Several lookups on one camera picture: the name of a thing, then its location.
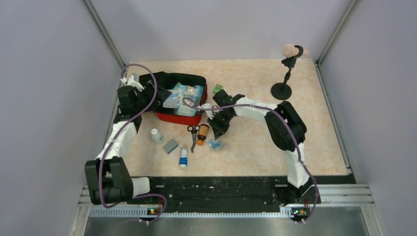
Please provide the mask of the white blue dressing pouch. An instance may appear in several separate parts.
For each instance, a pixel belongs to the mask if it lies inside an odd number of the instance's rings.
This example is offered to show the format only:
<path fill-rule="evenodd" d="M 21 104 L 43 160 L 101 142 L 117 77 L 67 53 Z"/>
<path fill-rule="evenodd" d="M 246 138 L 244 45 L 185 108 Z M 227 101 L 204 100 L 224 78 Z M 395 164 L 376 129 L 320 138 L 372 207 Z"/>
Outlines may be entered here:
<path fill-rule="evenodd" d="M 184 95 L 184 86 L 181 83 L 177 83 L 172 89 L 169 89 L 172 94 L 171 96 L 162 104 L 163 108 L 167 109 L 176 109 L 183 98 Z"/>

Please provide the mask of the blue white plaster packet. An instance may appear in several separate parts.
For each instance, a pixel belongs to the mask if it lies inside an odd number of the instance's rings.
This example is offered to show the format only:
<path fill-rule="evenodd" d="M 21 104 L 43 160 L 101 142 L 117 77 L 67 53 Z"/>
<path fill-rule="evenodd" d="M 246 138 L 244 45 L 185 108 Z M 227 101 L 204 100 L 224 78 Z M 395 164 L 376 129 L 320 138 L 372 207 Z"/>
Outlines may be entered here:
<path fill-rule="evenodd" d="M 208 141 L 208 146 L 211 150 L 221 150 L 225 144 L 215 138 Z"/>

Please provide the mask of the blue cotton swab bag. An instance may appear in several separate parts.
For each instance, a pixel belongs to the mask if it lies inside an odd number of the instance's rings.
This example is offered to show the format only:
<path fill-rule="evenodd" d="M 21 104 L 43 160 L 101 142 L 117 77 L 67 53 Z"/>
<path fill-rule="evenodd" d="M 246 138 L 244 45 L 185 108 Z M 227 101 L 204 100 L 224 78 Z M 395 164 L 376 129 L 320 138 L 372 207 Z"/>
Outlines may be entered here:
<path fill-rule="evenodd" d="M 204 92 L 204 86 L 195 85 L 195 86 L 186 86 L 185 87 L 185 95 L 186 101 L 184 104 L 190 105 L 190 106 L 196 106 L 200 104 L 201 98 L 203 96 Z"/>

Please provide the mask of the teal gauze packet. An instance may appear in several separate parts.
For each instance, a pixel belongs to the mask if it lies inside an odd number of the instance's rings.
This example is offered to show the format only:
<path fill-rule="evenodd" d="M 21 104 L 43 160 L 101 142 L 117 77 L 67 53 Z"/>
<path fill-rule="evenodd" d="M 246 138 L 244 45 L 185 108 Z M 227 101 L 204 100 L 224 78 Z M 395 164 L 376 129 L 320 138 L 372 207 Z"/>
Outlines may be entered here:
<path fill-rule="evenodd" d="M 189 108 L 185 105 L 179 105 L 175 111 L 177 116 L 193 117 L 197 115 L 198 110 Z"/>

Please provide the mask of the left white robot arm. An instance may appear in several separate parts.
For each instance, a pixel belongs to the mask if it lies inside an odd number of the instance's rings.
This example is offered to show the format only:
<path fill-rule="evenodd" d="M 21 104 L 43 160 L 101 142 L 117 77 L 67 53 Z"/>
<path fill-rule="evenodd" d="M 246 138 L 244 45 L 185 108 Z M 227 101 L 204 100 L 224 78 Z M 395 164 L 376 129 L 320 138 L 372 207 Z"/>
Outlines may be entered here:
<path fill-rule="evenodd" d="M 157 199 L 158 191 L 148 177 L 132 178 L 124 158 L 139 131 L 140 112 L 154 111 L 170 95 L 167 89 L 154 87 L 152 81 L 144 85 L 125 85 L 118 93 L 118 112 L 112 132 L 103 150 L 84 167 L 92 204 L 110 208 L 113 204 L 128 202 L 139 196 L 145 203 Z"/>

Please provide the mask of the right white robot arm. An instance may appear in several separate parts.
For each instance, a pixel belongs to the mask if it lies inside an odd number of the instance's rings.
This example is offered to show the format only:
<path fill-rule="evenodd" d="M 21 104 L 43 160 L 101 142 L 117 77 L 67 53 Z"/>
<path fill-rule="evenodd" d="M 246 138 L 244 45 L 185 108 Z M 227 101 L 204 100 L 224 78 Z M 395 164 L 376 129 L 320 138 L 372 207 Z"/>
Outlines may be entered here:
<path fill-rule="evenodd" d="M 280 104 L 268 104 L 250 99 L 242 94 L 234 97 L 221 90 L 213 97 L 216 106 L 206 103 L 201 108 L 206 111 L 208 123 L 212 127 L 215 138 L 224 135 L 230 122 L 235 117 L 246 117 L 266 124 L 273 143 L 284 151 L 287 163 L 287 180 L 292 186 L 288 189 L 289 198 L 301 203 L 308 197 L 306 184 L 310 175 L 304 168 L 304 142 L 306 125 L 288 101 Z"/>

